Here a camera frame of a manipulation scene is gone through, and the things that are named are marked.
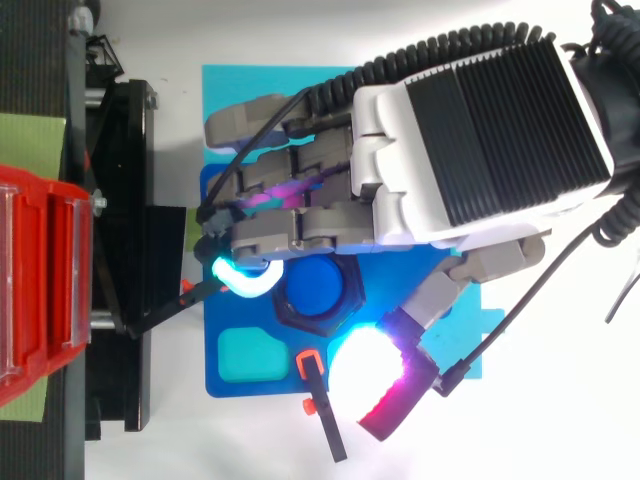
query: black bracket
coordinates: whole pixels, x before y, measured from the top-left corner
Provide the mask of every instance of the black bracket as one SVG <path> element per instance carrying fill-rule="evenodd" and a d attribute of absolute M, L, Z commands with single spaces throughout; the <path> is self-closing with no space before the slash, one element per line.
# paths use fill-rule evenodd
<path fill-rule="evenodd" d="M 316 411 L 320 416 L 322 428 L 324 428 L 324 433 L 327 436 L 327 441 L 329 442 L 333 461 L 338 463 L 342 460 L 346 460 L 347 452 L 344 449 L 344 444 L 342 443 L 342 437 L 340 436 L 338 423 L 336 422 L 336 417 L 333 414 L 333 409 L 329 402 L 327 390 L 324 388 L 324 382 L 322 381 L 322 374 L 320 373 L 318 362 L 315 357 L 308 356 L 302 359 L 302 367 L 307 377 L 306 381 L 309 385 L 311 398 L 316 407 Z"/>

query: robotic hand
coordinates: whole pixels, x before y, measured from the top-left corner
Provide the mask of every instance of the robotic hand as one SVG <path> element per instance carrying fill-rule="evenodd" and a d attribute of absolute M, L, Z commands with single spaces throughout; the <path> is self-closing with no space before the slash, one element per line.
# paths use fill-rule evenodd
<path fill-rule="evenodd" d="M 613 54 L 569 61 L 552 41 L 525 24 L 451 32 L 295 97 L 215 113 L 207 145 L 240 151 L 236 160 L 315 140 L 234 161 L 209 184 L 205 232 L 230 229 L 239 268 L 426 243 L 468 251 L 541 233 L 545 218 L 618 192 L 639 160 L 630 142 L 615 155 L 630 138 L 612 131 L 637 121 L 612 98 L 635 103 L 631 73 Z M 273 198 L 284 208 L 240 221 L 227 210 Z"/>
<path fill-rule="evenodd" d="M 640 226 L 640 20 L 610 0 L 595 0 L 592 17 L 588 52 L 554 45 L 539 27 L 484 25 L 378 57 L 293 97 L 258 98 L 208 119 L 208 147 L 238 152 L 198 209 L 205 235 L 196 256 L 214 273 L 225 256 L 238 270 L 276 265 L 281 274 L 283 261 L 312 254 L 416 244 L 463 252 L 378 323 L 408 370 L 360 422 L 377 438 L 427 389 L 449 395 L 586 238 L 613 247 Z M 309 143 L 241 165 L 255 149 L 312 134 Z M 539 263 L 545 220 L 617 193 L 624 193 L 618 204 L 571 242 L 478 348 L 440 375 L 418 342 L 460 292 Z M 282 208 L 243 213 L 274 198 Z M 198 288 L 156 320 L 219 283 Z"/>

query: red container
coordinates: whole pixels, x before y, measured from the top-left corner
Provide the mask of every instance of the red container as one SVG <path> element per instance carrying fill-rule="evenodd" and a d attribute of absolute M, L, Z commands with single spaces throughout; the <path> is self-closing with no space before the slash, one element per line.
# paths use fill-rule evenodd
<path fill-rule="evenodd" d="M 47 368 L 47 188 L 0 167 L 0 406 Z"/>
<path fill-rule="evenodd" d="M 48 182 L 48 365 L 51 374 L 89 341 L 93 211 L 87 192 Z"/>
<path fill-rule="evenodd" d="M 0 166 L 0 406 L 89 341 L 92 228 L 84 190 Z"/>

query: black metal frame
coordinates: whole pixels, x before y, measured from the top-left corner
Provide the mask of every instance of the black metal frame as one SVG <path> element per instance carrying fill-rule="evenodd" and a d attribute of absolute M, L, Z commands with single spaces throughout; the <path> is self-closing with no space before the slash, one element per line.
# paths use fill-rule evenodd
<path fill-rule="evenodd" d="M 93 112 L 86 123 L 86 39 L 69 33 L 69 15 L 77 5 L 77 0 L 2 3 L 0 113 L 66 119 L 59 178 L 90 193 L 96 187 L 109 192 L 111 181 L 102 176 L 104 172 L 94 176 L 86 168 L 87 146 L 93 157 L 108 151 L 111 142 L 105 134 L 111 125 L 106 121 L 96 129 Z M 118 252 L 115 265 L 109 260 L 113 259 L 114 244 L 105 241 L 111 228 L 99 225 L 95 229 L 94 308 L 108 303 L 118 329 L 94 331 L 86 355 L 49 377 L 42 423 L 0 422 L 2 479 L 83 479 L 85 436 L 89 433 L 89 438 L 99 438 L 100 420 L 124 419 L 129 431 L 141 430 L 149 420 L 150 337 L 132 340 L 124 332 L 150 308 L 177 296 L 186 210 L 148 206 L 153 146 L 153 115 L 147 108 L 147 96 L 152 92 L 149 85 L 131 81 L 111 88 L 118 100 L 112 104 L 113 111 L 128 116 L 121 156 L 112 160 L 126 160 L 137 167 L 123 187 L 132 192 L 126 197 L 127 207 L 115 212 L 121 214 L 120 221 L 131 225 L 125 239 L 129 246 Z M 105 211 L 105 221 L 98 222 L 103 225 L 109 223 L 110 212 L 117 210 L 118 195 L 107 200 L 111 207 Z M 126 264 L 127 282 L 114 274 L 120 268 L 118 261 Z M 85 404 L 89 407 L 87 417 Z"/>
<path fill-rule="evenodd" d="M 110 84 L 87 110 L 87 149 L 95 187 L 107 207 L 95 223 L 93 308 L 108 310 L 112 330 L 94 330 L 87 347 L 87 440 L 100 421 L 142 430 L 150 416 L 151 334 L 127 328 L 179 294 L 186 210 L 150 206 L 154 92 L 142 80 Z"/>

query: blue board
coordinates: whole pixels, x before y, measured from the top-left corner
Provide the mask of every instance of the blue board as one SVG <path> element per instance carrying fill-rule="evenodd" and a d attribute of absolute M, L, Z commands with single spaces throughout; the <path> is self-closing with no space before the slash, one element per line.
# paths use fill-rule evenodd
<path fill-rule="evenodd" d="M 203 121 L 213 112 L 235 103 L 270 93 L 294 94 L 337 74 L 345 68 L 332 67 L 203 67 Z M 259 152 L 248 161 L 255 161 Z M 205 149 L 205 168 L 200 185 L 204 196 L 208 180 L 224 168 L 233 155 L 220 155 Z M 360 255 L 358 261 L 365 286 L 366 304 L 336 332 L 322 338 L 280 324 L 271 295 L 254 299 L 232 293 L 214 295 L 205 301 L 206 387 L 214 397 L 304 392 L 295 365 L 295 355 L 317 349 L 325 365 L 348 331 L 358 324 L 375 323 L 382 314 L 402 304 L 415 287 L 448 251 L 430 246 L 408 252 Z M 335 270 L 318 257 L 301 261 L 293 272 L 308 279 L 306 288 L 290 289 L 290 300 L 309 313 L 326 310 L 336 298 Z M 452 311 L 431 328 L 422 339 L 442 369 L 468 354 L 502 320 L 501 310 L 482 310 L 480 287 L 471 286 Z M 481 360 L 472 366 L 467 378 L 482 376 Z"/>

